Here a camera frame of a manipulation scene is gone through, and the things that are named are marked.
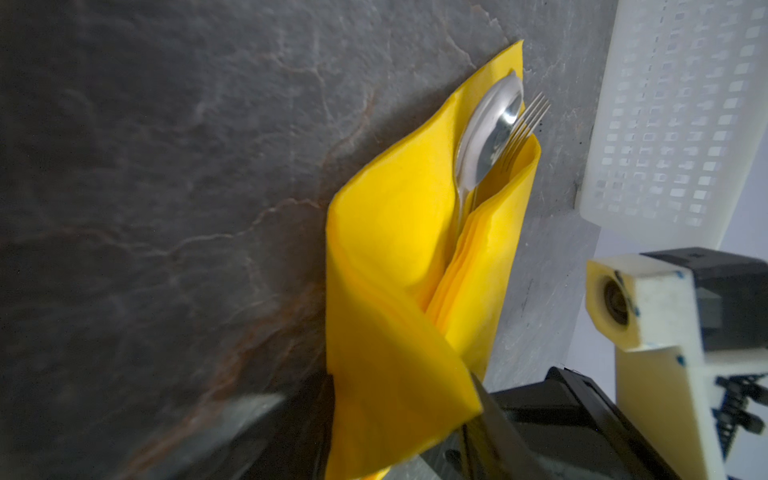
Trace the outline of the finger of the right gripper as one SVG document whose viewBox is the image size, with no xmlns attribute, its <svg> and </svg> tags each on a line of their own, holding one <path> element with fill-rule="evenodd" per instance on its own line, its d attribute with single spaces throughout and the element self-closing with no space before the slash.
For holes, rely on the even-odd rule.
<svg viewBox="0 0 768 480">
<path fill-rule="evenodd" d="M 552 367 L 538 383 L 488 393 L 548 479 L 678 476 L 596 383 L 580 373 Z M 461 426 L 421 455 L 440 479 L 465 479 L 459 455 Z"/>
</svg>

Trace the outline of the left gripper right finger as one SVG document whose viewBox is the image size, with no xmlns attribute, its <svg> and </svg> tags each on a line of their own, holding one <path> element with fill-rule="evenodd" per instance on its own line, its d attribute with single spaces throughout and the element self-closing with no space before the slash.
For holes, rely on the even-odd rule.
<svg viewBox="0 0 768 480">
<path fill-rule="evenodd" d="M 535 458 L 502 409 L 471 375 L 482 405 L 477 417 L 459 430 L 461 473 L 465 479 L 548 479 L 548 472 Z"/>
</svg>

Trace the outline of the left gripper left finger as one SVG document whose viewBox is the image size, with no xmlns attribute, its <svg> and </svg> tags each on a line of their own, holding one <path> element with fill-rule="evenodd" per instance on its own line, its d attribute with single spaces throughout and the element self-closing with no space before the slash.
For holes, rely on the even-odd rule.
<svg viewBox="0 0 768 480">
<path fill-rule="evenodd" d="M 293 396 L 266 447 L 243 479 L 323 479 L 331 446 L 333 377 L 319 372 Z"/>
</svg>

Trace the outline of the yellow paper napkin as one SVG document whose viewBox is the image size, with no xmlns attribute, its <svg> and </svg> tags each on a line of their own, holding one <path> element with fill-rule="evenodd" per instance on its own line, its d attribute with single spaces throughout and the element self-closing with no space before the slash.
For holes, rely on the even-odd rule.
<svg viewBox="0 0 768 480">
<path fill-rule="evenodd" d="M 515 43 L 334 196 L 326 224 L 326 351 L 335 389 L 329 479 L 378 479 L 483 408 L 489 365 L 541 147 L 477 192 L 454 226 L 454 156 L 481 97 L 523 70 Z"/>
</svg>

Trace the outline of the silver spoon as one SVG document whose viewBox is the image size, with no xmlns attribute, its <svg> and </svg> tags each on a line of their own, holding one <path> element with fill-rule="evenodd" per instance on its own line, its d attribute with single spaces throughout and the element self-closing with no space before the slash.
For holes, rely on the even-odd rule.
<svg viewBox="0 0 768 480">
<path fill-rule="evenodd" d="M 512 71 L 497 81 L 473 111 L 456 155 L 458 224 L 467 199 L 490 172 L 509 142 L 523 106 L 522 80 Z"/>
</svg>

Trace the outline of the silver fork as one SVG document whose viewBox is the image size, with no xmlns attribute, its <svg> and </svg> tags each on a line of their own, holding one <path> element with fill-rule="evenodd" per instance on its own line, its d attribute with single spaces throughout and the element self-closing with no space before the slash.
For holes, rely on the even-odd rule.
<svg viewBox="0 0 768 480">
<path fill-rule="evenodd" d="M 543 92 L 539 92 L 518 118 L 510 141 L 502 153 L 500 169 L 503 173 L 510 173 L 512 171 L 518 154 L 549 109 L 549 100 Z"/>
</svg>

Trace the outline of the white perforated plastic basket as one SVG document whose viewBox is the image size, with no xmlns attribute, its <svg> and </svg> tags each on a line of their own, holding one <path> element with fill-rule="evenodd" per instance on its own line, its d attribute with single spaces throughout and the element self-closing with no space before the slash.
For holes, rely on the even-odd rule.
<svg viewBox="0 0 768 480">
<path fill-rule="evenodd" d="M 578 195 L 651 250 L 720 246 L 767 126 L 763 1 L 621 1 Z"/>
</svg>

